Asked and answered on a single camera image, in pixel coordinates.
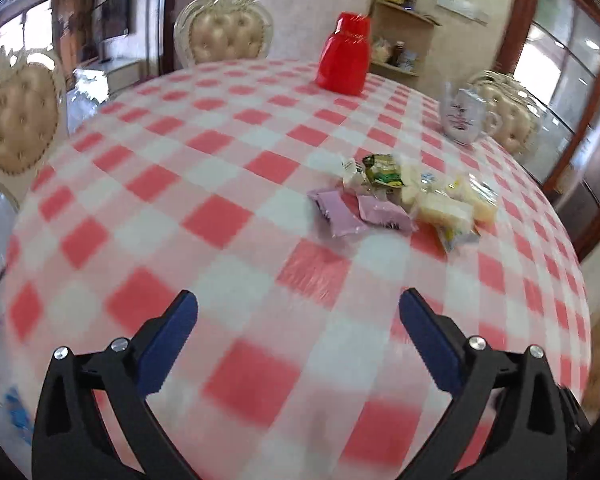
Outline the cream biscuit clear packet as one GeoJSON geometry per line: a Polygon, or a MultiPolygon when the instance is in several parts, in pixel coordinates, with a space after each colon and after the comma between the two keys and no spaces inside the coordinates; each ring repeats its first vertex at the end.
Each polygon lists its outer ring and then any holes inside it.
{"type": "Polygon", "coordinates": [[[474,226],[474,207],[442,193],[424,193],[415,202],[419,221],[444,228],[469,231],[474,226]]]}

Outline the yellow cake clear packet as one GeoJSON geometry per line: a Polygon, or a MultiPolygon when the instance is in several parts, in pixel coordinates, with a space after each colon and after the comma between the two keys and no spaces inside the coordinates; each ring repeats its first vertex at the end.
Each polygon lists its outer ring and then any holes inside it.
{"type": "Polygon", "coordinates": [[[447,187],[454,200],[474,208],[475,222],[492,224],[498,215],[498,193],[474,174],[460,174],[447,187]]]}

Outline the pink snack packet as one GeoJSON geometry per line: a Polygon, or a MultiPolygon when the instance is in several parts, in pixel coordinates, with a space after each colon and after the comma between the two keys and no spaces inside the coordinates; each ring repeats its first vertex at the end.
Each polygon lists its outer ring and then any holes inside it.
{"type": "Polygon", "coordinates": [[[373,195],[356,196],[361,219],[372,226],[401,231],[411,234],[416,230],[412,217],[400,206],[390,200],[378,200],[373,195]]]}
{"type": "Polygon", "coordinates": [[[360,235],[368,230],[366,224],[351,211],[339,188],[323,188],[308,193],[321,216],[327,221],[332,237],[360,235]]]}

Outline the green snack packet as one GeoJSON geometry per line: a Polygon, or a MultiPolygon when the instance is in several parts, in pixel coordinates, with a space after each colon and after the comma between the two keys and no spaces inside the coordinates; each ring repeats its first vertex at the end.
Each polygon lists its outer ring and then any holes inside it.
{"type": "Polygon", "coordinates": [[[362,158],[362,165],[371,185],[382,188],[402,188],[400,166],[390,154],[369,154],[362,158]]]}

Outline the blue snack packet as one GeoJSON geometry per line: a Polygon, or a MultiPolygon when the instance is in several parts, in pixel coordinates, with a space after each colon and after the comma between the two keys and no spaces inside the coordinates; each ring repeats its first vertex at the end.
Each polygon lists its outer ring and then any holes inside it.
{"type": "Polygon", "coordinates": [[[15,428],[17,436],[20,437],[26,445],[31,445],[33,422],[29,412],[23,405],[18,389],[15,386],[11,386],[4,391],[1,407],[7,415],[10,424],[15,428]]]}

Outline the white pastry packet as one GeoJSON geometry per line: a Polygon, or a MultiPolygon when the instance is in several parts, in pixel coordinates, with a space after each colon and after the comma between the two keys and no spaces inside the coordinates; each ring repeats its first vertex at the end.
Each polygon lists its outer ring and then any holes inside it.
{"type": "Polygon", "coordinates": [[[366,194],[370,189],[364,167],[354,158],[342,162],[341,181],[343,189],[352,194],[366,194]]]}

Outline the cream tufted chair right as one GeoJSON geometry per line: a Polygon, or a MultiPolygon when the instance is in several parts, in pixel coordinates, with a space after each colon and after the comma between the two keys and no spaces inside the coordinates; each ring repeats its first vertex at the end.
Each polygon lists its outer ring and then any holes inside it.
{"type": "Polygon", "coordinates": [[[486,101],[486,109],[501,119],[490,137],[518,159],[530,154],[541,127],[539,105],[512,75],[483,70],[471,76],[468,87],[486,101]]]}

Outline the cream tufted chair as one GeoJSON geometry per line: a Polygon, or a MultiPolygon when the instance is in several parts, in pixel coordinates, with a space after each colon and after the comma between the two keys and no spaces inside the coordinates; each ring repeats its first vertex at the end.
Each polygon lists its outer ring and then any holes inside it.
{"type": "Polygon", "coordinates": [[[54,51],[0,51],[0,192],[15,209],[68,138],[66,96],[54,51]]]}
{"type": "Polygon", "coordinates": [[[490,137],[518,159],[530,154],[541,127],[539,105],[512,75],[483,70],[471,76],[468,87],[486,101],[486,109],[501,119],[490,137]]]}
{"type": "Polygon", "coordinates": [[[266,58],[272,15],[259,0],[194,0],[176,18],[173,40],[183,67],[266,58]]]}

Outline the red white checkered tablecloth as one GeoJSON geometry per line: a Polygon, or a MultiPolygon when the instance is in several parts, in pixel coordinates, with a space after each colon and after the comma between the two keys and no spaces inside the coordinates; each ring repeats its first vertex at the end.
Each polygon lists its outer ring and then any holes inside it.
{"type": "Polygon", "coordinates": [[[581,393],[588,303],[562,222],[495,141],[462,148],[434,100],[375,75],[360,96],[308,62],[228,62],[153,79],[53,154],[20,209],[3,300],[15,382],[35,408],[53,351],[99,351],[183,289],[198,322],[159,422],[206,479],[392,479],[449,403],[399,320],[414,287],[494,348],[544,348],[581,393]],[[498,193],[478,242],[431,226],[334,237],[309,195],[343,162],[395,154],[498,193]]]}

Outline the white floral teapot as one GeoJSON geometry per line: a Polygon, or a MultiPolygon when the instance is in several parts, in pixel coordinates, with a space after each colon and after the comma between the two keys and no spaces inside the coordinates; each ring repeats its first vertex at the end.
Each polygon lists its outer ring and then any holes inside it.
{"type": "Polygon", "coordinates": [[[488,102],[474,90],[459,88],[452,84],[442,86],[439,105],[443,133],[460,145],[471,145],[485,136],[493,136],[502,125],[498,113],[488,110],[488,102]]]}

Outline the cream tufted chair left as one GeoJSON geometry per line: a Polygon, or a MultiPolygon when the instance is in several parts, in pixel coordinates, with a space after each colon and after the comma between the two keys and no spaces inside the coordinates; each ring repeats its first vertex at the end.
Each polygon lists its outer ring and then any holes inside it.
{"type": "Polygon", "coordinates": [[[66,96],[54,51],[0,51],[0,192],[15,209],[68,138],[66,96]]]}

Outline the red thermos jug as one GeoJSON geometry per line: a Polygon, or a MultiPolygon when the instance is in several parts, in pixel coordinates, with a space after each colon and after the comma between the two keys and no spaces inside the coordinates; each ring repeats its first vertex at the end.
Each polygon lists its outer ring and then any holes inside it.
{"type": "Polygon", "coordinates": [[[342,12],[325,42],[315,82],[323,89],[359,96],[370,66],[370,19],[342,12]]]}

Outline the wooden corner shelf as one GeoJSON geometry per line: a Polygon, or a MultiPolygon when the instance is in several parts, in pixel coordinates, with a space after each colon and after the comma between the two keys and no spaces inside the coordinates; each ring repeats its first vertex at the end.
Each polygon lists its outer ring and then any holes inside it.
{"type": "Polygon", "coordinates": [[[386,0],[374,2],[370,20],[370,72],[417,89],[424,81],[427,56],[440,24],[386,0]]]}

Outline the cream tufted chair back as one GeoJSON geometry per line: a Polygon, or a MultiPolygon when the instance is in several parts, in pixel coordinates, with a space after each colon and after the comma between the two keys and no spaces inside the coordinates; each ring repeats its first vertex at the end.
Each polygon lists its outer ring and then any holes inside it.
{"type": "Polygon", "coordinates": [[[194,0],[176,18],[173,40],[183,67],[266,58],[272,15],[259,0],[194,0]]]}

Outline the wall television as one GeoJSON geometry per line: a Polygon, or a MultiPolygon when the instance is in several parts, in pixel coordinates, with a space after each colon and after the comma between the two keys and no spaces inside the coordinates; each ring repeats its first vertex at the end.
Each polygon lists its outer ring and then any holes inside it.
{"type": "Polygon", "coordinates": [[[96,44],[128,36],[131,30],[132,0],[104,0],[93,11],[96,44]]]}

